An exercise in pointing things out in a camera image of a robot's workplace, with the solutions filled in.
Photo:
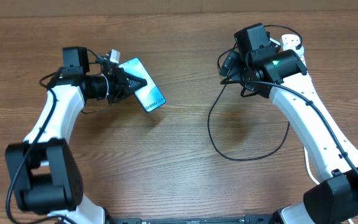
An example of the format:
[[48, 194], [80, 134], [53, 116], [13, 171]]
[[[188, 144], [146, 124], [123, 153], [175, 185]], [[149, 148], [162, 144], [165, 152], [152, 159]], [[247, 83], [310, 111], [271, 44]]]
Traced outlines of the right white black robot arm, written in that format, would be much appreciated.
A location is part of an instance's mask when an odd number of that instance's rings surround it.
[[239, 84], [241, 96], [269, 99], [287, 118], [306, 152], [316, 185], [301, 202], [246, 223], [341, 223], [358, 216], [358, 150], [323, 105], [308, 73], [303, 39], [290, 29], [280, 40], [258, 23], [234, 34], [217, 65], [221, 84]]

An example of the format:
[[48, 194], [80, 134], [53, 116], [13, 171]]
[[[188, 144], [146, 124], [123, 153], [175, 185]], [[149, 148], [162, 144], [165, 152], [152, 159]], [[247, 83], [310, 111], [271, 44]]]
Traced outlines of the blue Galaxy smartphone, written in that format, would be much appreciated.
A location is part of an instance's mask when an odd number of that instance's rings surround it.
[[166, 103], [166, 99], [139, 58], [132, 58], [119, 65], [125, 72], [147, 81], [147, 85], [135, 91], [135, 96], [147, 113]]

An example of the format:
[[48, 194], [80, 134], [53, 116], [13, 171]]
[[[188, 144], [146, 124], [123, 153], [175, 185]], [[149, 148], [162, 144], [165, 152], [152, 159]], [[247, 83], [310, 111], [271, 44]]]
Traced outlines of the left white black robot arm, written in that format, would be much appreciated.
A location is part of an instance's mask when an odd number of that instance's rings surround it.
[[156, 85], [138, 58], [121, 63], [112, 50], [95, 55], [100, 70], [91, 74], [86, 47], [65, 47], [63, 66], [40, 79], [46, 89], [45, 106], [31, 132], [20, 143], [10, 144], [5, 160], [11, 178], [6, 215], [13, 219], [15, 202], [23, 212], [39, 216], [39, 222], [112, 223], [107, 209], [84, 193], [83, 180], [69, 147], [75, 121], [88, 100], [118, 103], [135, 96], [144, 110], [152, 111]]

